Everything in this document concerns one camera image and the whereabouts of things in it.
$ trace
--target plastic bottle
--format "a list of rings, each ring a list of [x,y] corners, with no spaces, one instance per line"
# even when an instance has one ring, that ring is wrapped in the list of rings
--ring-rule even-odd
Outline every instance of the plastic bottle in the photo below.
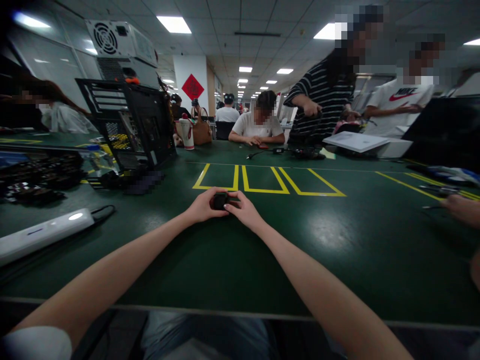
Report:
[[[100,168],[108,168],[117,173],[117,168],[112,157],[100,148],[100,145],[93,144],[86,147],[90,152],[88,161],[91,167],[98,171]]]

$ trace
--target white cup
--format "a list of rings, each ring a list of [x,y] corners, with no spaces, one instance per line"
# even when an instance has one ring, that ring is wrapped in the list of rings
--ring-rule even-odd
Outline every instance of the white cup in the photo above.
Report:
[[[192,122],[189,119],[180,119],[181,138],[185,150],[193,150],[194,147],[194,129]]]

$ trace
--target chair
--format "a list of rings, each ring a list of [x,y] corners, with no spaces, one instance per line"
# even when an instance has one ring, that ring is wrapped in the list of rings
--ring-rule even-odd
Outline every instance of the chair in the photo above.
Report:
[[[235,123],[230,121],[215,121],[216,139],[228,140],[234,125]]]

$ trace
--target fan grille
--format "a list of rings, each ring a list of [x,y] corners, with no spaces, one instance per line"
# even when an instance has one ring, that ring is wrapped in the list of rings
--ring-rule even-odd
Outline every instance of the fan grille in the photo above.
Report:
[[[102,22],[97,22],[93,28],[93,36],[98,47],[106,54],[113,55],[118,50],[118,43],[115,34]]]

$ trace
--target striped shirt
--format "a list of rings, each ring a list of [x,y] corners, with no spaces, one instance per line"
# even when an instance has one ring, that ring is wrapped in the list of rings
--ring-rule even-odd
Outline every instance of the striped shirt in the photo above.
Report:
[[[318,117],[305,116],[304,109],[299,107],[290,136],[315,136],[321,139],[329,137],[334,132],[345,105],[351,104],[354,100],[355,86],[346,82],[345,75],[341,75],[333,87],[328,85],[326,60],[308,70],[291,88],[283,102],[284,105],[293,108],[296,106],[292,103],[293,98],[303,94],[321,106],[322,119],[320,114]]]

